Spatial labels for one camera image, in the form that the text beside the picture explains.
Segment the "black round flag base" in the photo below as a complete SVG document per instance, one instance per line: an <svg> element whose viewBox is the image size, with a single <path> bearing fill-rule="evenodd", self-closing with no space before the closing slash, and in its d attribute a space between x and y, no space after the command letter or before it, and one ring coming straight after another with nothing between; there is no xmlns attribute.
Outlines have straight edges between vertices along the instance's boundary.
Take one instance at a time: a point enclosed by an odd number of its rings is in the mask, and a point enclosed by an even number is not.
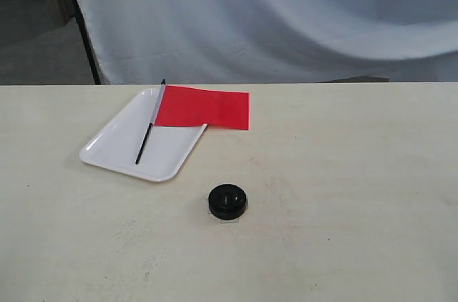
<svg viewBox="0 0 458 302"><path fill-rule="evenodd" d="M247 209L248 198L245 191L234 184L214 187L208 195L208 209L220 220L235 220Z"/></svg>

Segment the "white cloth backdrop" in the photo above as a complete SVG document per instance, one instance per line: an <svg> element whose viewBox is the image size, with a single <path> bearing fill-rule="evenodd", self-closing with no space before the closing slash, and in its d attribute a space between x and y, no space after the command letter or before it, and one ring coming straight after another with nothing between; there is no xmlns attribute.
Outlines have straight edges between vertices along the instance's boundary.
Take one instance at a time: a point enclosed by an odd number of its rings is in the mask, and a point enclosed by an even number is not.
<svg viewBox="0 0 458 302"><path fill-rule="evenodd" d="M110 84L457 79L457 0L77 0Z"/></svg>

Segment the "white plastic tray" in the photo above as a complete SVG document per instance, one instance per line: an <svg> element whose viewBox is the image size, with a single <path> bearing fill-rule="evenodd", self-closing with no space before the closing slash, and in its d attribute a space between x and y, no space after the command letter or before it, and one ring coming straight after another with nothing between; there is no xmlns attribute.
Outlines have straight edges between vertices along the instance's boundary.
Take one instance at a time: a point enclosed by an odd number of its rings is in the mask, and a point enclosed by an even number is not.
<svg viewBox="0 0 458 302"><path fill-rule="evenodd" d="M159 91L148 88L136 94L81 149L80 160L150 182L174 178L207 126L152 126L149 130Z"/></svg>

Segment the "red flag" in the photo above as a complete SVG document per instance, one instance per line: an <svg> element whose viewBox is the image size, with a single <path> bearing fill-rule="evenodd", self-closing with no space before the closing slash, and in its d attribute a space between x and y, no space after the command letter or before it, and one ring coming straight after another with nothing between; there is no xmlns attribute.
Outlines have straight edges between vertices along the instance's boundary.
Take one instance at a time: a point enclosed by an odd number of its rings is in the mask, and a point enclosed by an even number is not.
<svg viewBox="0 0 458 302"><path fill-rule="evenodd" d="M140 163L154 126L210 125L234 130L248 130L249 123L250 96L247 92L198 89L170 85L161 81L152 116L135 163Z"/></svg>

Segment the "black backdrop stand pole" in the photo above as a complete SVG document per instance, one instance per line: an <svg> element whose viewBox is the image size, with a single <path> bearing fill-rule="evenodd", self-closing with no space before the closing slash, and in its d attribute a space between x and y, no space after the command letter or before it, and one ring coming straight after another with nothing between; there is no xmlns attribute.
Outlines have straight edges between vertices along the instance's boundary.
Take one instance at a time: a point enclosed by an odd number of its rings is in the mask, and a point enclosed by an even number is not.
<svg viewBox="0 0 458 302"><path fill-rule="evenodd" d="M96 85L101 85L102 81L100 79L100 75L97 70L97 63L96 63L96 59L92 51L92 45L89 40L89 35L88 35L87 28L85 25L84 17L82 15L82 12L81 12L81 9L79 7L77 0L72 0L72 3L74 7L74 18L76 20L76 23L79 29L79 33L82 38L82 43L83 43L84 50L87 56L87 61L89 63L89 68L92 73L92 78Z"/></svg>

